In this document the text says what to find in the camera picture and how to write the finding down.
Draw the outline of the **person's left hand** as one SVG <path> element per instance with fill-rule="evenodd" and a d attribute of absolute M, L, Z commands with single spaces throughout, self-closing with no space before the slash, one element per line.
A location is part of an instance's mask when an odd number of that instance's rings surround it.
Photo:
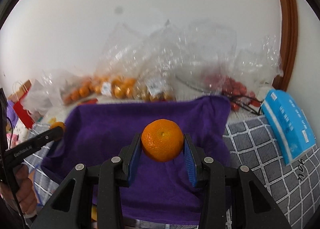
<path fill-rule="evenodd" d="M 33 190 L 33 183 L 28 178 L 28 175 L 29 170 L 24 164 L 21 165 L 21 168 L 15 174 L 16 179 L 20 183 L 20 189 L 16 193 L 16 198 L 24 215 L 33 214 L 37 206 L 37 198 Z M 18 211 L 11 189 L 2 182 L 1 196 L 13 210 Z"/>

